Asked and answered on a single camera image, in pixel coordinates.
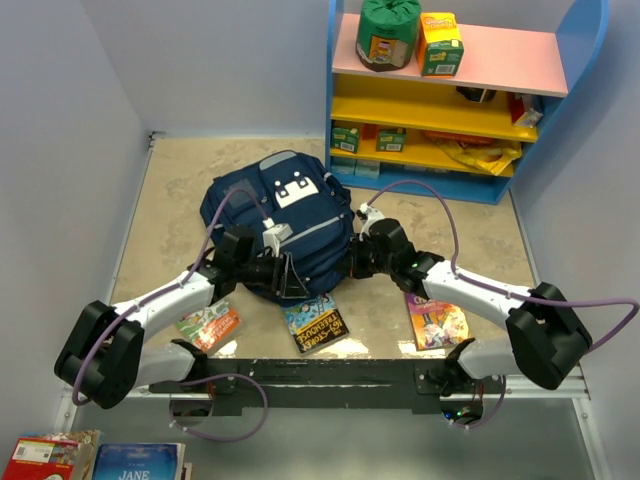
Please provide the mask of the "black 169-storey treehouse book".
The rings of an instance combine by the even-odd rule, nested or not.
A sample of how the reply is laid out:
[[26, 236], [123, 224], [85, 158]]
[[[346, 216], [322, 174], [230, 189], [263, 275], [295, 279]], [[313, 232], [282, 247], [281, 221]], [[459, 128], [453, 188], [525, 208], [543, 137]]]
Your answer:
[[349, 335], [349, 329], [330, 294], [282, 307], [285, 323], [297, 352], [309, 355]]

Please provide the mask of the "navy blue school backpack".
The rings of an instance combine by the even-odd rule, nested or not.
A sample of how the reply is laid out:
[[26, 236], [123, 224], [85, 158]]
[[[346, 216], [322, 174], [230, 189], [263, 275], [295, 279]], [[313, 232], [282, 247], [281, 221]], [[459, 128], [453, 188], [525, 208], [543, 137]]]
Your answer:
[[[265, 250], [263, 220], [289, 224], [293, 233], [281, 249], [292, 255], [308, 298], [330, 292], [344, 277], [337, 266], [354, 234], [351, 192], [316, 157], [284, 150], [219, 176], [205, 193], [200, 215], [213, 229], [215, 247], [232, 227], [250, 228], [254, 254]], [[247, 288], [282, 306], [301, 301]]]

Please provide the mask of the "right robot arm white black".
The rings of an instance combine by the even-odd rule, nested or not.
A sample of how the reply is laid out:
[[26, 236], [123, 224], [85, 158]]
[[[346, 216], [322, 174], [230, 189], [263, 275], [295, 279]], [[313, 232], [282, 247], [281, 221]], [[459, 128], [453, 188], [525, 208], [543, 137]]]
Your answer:
[[406, 294], [458, 306], [505, 329], [501, 338], [467, 340], [447, 356], [444, 376], [456, 392], [469, 392], [489, 376], [512, 374], [555, 390], [593, 345], [557, 287], [527, 288], [456, 273], [444, 257], [417, 250], [394, 219], [376, 221], [354, 236], [349, 255], [353, 278], [386, 274]]

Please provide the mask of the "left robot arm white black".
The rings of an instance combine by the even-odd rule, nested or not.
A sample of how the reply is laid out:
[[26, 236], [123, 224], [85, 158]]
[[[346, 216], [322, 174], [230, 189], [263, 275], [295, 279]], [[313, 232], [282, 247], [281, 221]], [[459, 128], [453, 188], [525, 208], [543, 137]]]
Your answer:
[[185, 392], [200, 390], [207, 368], [195, 348], [178, 341], [156, 350], [144, 345], [177, 320], [221, 301], [238, 284], [278, 299], [308, 298], [291, 254], [281, 249], [291, 227], [272, 220], [265, 226], [266, 248], [259, 254], [252, 252], [253, 231], [234, 226], [211, 259], [199, 257], [166, 285], [117, 305], [94, 301], [85, 306], [54, 364], [55, 375], [72, 386], [74, 402], [109, 409], [135, 387], [163, 381], [173, 381]]

